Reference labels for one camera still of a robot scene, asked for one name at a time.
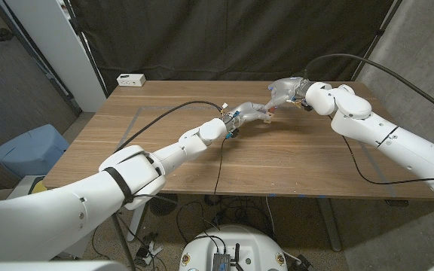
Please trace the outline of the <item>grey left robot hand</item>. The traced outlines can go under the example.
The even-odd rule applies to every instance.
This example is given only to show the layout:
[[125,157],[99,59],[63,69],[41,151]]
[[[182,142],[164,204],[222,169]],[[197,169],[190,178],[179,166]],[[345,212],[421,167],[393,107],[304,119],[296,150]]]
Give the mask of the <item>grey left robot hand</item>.
[[244,102],[235,109],[230,110],[223,117],[228,132],[237,129],[246,122],[254,120],[270,120],[270,116],[267,114],[264,105],[253,102]]

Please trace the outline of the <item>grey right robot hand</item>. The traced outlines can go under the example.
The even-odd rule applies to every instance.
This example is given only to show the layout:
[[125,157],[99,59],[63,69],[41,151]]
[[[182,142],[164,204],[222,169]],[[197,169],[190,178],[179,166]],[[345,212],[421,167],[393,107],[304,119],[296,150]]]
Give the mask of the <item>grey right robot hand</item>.
[[272,82],[268,89],[271,94],[270,101],[264,106],[264,109],[268,111],[278,105],[281,105],[288,101],[295,101],[296,99],[303,99],[306,95],[304,87],[308,85],[310,81],[301,77],[293,78],[281,78]]

